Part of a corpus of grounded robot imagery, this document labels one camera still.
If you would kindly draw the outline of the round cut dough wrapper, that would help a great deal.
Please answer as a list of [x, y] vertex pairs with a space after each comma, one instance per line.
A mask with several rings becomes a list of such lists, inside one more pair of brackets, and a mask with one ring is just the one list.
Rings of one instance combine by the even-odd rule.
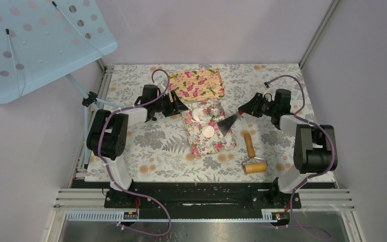
[[212, 126], [204, 126], [202, 128], [202, 134], [204, 137], [206, 138], [211, 138], [212, 136], [214, 136], [214, 128]]

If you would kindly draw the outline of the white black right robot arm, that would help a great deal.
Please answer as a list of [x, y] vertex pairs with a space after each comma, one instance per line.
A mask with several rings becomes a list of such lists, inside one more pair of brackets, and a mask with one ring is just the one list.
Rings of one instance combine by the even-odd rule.
[[257, 93], [249, 102], [238, 108], [239, 113], [254, 117], [270, 117], [279, 130], [295, 138], [293, 166], [276, 179], [277, 189], [269, 193], [271, 205], [283, 207], [289, 193], [300, 189], [310, 178], [336, 169], [337, 150], [334, 128], [318, 125], [291, 112], [291, 91], [277, 89], [273, 100]]

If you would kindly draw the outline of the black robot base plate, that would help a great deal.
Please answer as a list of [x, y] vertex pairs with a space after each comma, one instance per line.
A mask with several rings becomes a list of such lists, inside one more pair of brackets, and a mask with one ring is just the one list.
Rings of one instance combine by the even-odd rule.
[[134, 209], [163, 214], [164, 209], [181, 214], [224, 213], [261, 209], [300, 209], [298, 194], [280, 193], [275, 183], [145, 183], [133, 182], [130, 195], [110, 189], [105, 208]]

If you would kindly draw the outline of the white dough ball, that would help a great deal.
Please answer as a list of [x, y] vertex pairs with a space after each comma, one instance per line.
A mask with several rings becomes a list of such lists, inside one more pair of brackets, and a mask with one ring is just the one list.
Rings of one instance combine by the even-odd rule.
[[191, 111], [191, 116], [194, 123], [208, 123], [211, 120], [211, 116], [207, 108], [194, 108]]

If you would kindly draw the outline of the red handled metal scraper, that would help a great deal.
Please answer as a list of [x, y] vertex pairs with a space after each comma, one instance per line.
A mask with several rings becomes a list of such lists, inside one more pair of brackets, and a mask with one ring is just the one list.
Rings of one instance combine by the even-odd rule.
[[226, 136], [231, 129], [231, 127], [234, 125], [234, 123], [242, 116], [242, 111], [237, 111], [233, 113], [232, 115], [224, 118], [223, 120], [217, 122], [217, 126], [222, 133], [223, 136]]

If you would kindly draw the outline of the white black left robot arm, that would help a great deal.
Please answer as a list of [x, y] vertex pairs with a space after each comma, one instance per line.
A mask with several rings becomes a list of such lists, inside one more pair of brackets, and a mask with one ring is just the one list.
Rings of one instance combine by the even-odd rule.
[[136, 202], [135, 192], [129, 189], [133, 179], [128, 174], [125, 162], [117, 161], [126, 146], [128, 127], [148, 122], [156, 113], [169, 117], [187, 110], [188, 107], [175, 91], [165, 94], [153, 84], [143, 87], [142, 95], [131, 107], [121, 108], [116, 112], [97, 110], [88, 132], [86, 147], [95, 156], [104, 159], [110, 186], [119, 191], [116, 199], [122, 206], [130, 207]]

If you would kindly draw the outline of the round metal dough cutter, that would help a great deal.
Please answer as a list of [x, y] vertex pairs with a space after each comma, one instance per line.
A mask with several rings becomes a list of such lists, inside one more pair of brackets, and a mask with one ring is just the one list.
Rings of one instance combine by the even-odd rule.
[[211, 118], [219, 118], [222, 114], [224, 114], [224, 109], [220, 104], [216, 103], [211, 104], [207, 108], [207, 112]]

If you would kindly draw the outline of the wooden dough roller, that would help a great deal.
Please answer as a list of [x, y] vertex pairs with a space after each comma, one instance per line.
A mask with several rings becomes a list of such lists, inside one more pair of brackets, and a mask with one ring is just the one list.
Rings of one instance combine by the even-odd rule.
[[249, 133], [244, 135], [244, 141], [247, 151], [247, 159], [241, 164], [244, 173], [253, 174], [266, 172], [268, 170], [268, 164], [263, 158], [256, 156], [252, 138]]

